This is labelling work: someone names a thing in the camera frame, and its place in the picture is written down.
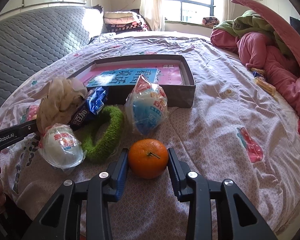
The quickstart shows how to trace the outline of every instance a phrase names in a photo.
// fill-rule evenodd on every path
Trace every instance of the triangular cutout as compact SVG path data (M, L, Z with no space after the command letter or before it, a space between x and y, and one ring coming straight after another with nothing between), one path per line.
M40 223L44 226L56 228L59 225L59 219L61 215L61 208L63 203L64 195L59 195L52 203L50 208L41 218Z
M247 204L242 200L238 194L234 194L234 203L237 208L240 226L246 227L257 223L257 218L248 208Z

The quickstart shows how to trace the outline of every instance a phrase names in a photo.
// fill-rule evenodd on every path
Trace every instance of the cardboard box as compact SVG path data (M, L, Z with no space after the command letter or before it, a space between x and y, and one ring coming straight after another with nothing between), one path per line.
M105 68L109 67L112 70L115 67L121 65L137 65L137 64L164 64L164 66L178 65L180 73L182 76L182 84L180 85L167 85L158 83L164 90L168 98L168 107L181 107L181 108L191 108L194 100L195 92L195 81L192 72L186 59L181 55L133 55L133 56L123 56L123 57L111 57L98 59L87 66L81 68L71 77L77 77L80 80L84 80L85 76L89 74L95 68ZM124 105L126 98L134 88L134 85L115 85L108 86L108 105Z

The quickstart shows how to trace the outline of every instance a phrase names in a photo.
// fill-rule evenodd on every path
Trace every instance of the orange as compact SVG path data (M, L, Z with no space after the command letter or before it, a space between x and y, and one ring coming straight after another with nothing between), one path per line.
M153 179L161 175L168 165L168 160L166 147L154 139L137 141L128 153L130 169L144 179Z

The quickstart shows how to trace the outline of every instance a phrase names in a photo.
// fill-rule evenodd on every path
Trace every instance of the green ring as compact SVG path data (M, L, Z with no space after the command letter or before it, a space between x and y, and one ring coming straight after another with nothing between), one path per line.
M110 122L103 137L94 144L95 135L106 122ZM124 117L116 106L105 106L98 117L91 124L81 129L83 133L82 149L86 151L86 157L95 163L104 162L114 151L120 141Z

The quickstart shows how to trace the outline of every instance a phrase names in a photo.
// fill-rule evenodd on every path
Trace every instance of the metal screw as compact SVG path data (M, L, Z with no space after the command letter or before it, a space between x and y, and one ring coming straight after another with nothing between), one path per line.
M71 186L72 185L72 180L70 180L70 179L65 180L63 182L63 185L66 186L66 187Z
M226 186L232 186L233 185L233 181L230 179L225 179L225 184Z
M191 171L191 172L188 173L188 176L190 178L194 179L194 178L198 177L198 173L196 173L195 171Z
M99 174L99 177L102 178L102 179L105 179L109 176L109 173L106 172L106 171L103 171Z

